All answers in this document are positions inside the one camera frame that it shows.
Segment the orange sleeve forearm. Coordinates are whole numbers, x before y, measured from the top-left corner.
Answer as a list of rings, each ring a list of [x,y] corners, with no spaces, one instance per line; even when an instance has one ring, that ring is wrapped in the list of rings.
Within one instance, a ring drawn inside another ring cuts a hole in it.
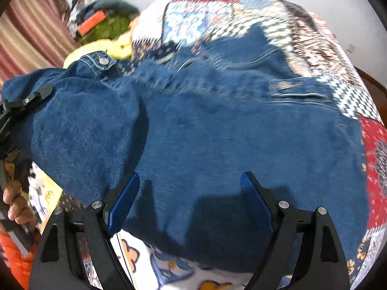
[[[5,252],[13,276],[23,289],[29,289],[31,269],[37,250],[37,244],[34,244],[28,256],[24,257],[12,238],[7,234],[1,233],[1,246]]]

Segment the person's left hand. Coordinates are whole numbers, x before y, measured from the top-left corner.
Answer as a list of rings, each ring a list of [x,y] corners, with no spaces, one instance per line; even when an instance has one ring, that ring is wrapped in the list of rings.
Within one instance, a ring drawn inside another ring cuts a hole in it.
[[[7,184],[3,192],[3,201],[8,205],[7,217],[10,221],[25,225],[30,232],[35,231],[36,217],[22,196],[22,186],[18,180],[12,180]]]

